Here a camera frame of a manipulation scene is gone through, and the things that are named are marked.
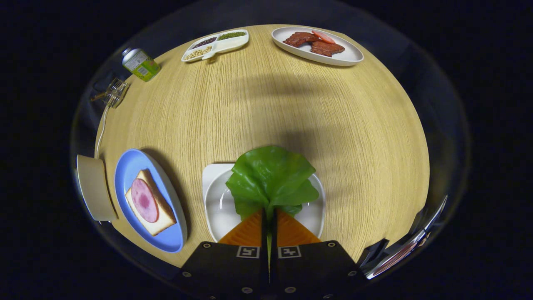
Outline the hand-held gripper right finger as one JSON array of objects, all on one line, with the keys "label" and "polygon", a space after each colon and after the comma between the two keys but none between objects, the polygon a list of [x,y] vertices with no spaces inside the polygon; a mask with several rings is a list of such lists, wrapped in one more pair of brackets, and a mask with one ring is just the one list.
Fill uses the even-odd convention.
[{"label": "hand-held gripper right finger", "polygon": [[369,285],[338,241],[319,241],[282,210],[276,210],[275,221],[273,294],[278,300],[349,300]]}]

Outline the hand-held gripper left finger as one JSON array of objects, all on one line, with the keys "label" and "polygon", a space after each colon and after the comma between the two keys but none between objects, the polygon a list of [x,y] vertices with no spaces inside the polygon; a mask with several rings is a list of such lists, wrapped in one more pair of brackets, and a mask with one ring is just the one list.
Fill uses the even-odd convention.
[{"label": "hand-held gripper left finger", "polygon": [[269,285],[267,220],[259,209],[232,229],[251,225],[254,245],[201,242],[173,277],[173,285],[196,300],[260,300]]}]

